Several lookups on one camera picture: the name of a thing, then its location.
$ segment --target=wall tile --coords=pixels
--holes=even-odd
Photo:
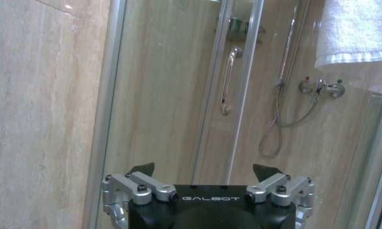
[[[99,7],[106,16],[76,17],[35,0],[0,1],[0,228],[82,227],[109,4]]]

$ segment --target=silver metal bracket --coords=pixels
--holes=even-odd
[[[266,197],[272,193],[272,191],[274,191],[280,185],[286,184],[289,180],[288,178],[289,177],[285,174],[277,173],[261,183],[248,186],[246,193],[250,196],[252,201],[254,203],[265,202]]]
[[[130,175],[130,179],[138,184],[143,184],[150,187],[151,192],[155,194],[155,197],[159,201],[178,201],[178,191],[174,185],[162,183],[141,172],[133,173]]]
[[[127,229],[129,222],[126,212],[129,202],[146,205],[151,202],[153,194],[159,201],[178,200],[177,188],[165,184],[142,172],[134,172],[126,176],[109,175],[102,182],[103,211],[111,216],[113,225],[117,229]]]
[[[297,227],[305,229],[306,219],[313,215],[314,207],[314,183],[306,177],[297,177],[286,186],[278,186],[272,193],[272,200],[276,205],[297,206]]]

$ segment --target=logo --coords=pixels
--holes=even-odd
[[[241,197],[183,197],[185,201],[237,201]]]

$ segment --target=shower door frame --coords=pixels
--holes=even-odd
[[[99,81],[96,117],[82,222],[82,228],[88,229],[95,229],[98,223],[100,188],[107,156],[110,120],[125,24],[125,10],[126,0],[110,1],[109,30]]]

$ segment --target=wall-mounted faucet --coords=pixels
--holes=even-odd
[[[306,78],[306,80],[301,81],[300,83],[300,91],[304,94],[308,94],[314,91],[312,103],[318,102],[318,97],[324,90],[329,92],[330,96],[334,99],[338,99],[340,97],[342,97],[345,93],[345,87],[342,85],[342,80],[338,80],[336,84],[329,84],[326,80],[320,79],[316,85],[316,90],[314,90],[314,83],[309,81],[309,77]]]

